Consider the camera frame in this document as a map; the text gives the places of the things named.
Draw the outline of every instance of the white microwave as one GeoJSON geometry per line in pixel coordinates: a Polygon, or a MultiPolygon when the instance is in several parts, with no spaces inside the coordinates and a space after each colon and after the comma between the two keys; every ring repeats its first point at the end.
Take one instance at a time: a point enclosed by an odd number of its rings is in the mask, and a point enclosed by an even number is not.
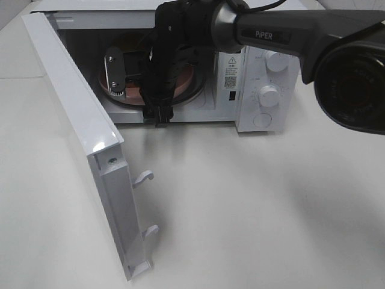
{"type": "MultiPolygon", "coordinates": [[[[162,2],[43,0],[23,17],[73,150],[90,168],[128,280],[150,268],[143,240],[158,227],[140,231],[133,191],[153,174],[130,176],[115,124],[143,123],[143,110],[106,92],[103,60],[111,43],[130,45],[134,35],[148,33],[162,2]]],[[[304,7],[290,0],[278,9],[304,7]]],[[[296,57],[251,47],[202,55],[171,122],[234,122],[238,132],[283,129],[300,71],[296,57]]]]}

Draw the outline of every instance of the black cable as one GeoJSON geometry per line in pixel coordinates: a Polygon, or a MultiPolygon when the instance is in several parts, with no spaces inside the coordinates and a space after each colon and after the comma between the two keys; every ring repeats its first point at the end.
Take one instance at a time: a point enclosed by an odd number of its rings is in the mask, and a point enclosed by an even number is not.
{"type": "Polygon", "coordinates": [[[281,5],[281,4],[283,4],[284,2],[286,2],[286,0],[278,0],[277,2],[274,2],[274,3],[272,3],[272,4],[268,4],[268,5],[261,6],[261,7],[256,7],[256,8],[245,8],[245,7],[244,7],[243,5],[241,5],[241,4],[236,4],[236,3],[234,3],[233,0],[226,0],[226,2],[227,2],[227,4],[228,4],[232,9],[234,9],[236,12],[249,14],[249,13],[261,12],[261,11],[265,11],[265,10],[269,10],[269,9],[276,8],[276,7],[278,7],[279,5],[281,5]]]}

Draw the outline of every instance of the warning label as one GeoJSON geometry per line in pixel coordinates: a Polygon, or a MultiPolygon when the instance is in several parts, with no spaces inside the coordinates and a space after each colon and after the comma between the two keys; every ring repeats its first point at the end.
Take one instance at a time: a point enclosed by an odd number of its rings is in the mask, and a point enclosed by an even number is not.
{"type": "Polygon", "coordinates": [[[238,75],[241,69],[242,54],[224,54],[223,61],[223,87],[237,89],[239,86],[238,75]]]}
{"type": "Polygon", "coordinates": [[[236,64],[236,60],[234,57],[230,58],[229,64],[236,64]]]}

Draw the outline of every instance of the control panel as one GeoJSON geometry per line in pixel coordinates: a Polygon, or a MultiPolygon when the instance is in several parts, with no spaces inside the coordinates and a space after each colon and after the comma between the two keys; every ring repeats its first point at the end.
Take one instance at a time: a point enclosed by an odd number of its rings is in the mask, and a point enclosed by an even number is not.
{"type": "Polygon", "coordinates": [[[297,57],[248,47],[238,131],[282,131],[299,71],[297,57]]]}

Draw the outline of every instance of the white table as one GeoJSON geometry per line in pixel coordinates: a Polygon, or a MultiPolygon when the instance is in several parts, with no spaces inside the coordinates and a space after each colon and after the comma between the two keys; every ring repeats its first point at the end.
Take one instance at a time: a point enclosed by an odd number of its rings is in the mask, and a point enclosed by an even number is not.
{"type": "Polygon", "coordinates": [[[0,288],[385,287],[385,137],[333,123],[300,81],[281,134],[119,126],[132,174],[155,173],[141,226],[161,228],[127,283],[22,25],[0,31],[0,288]]]}

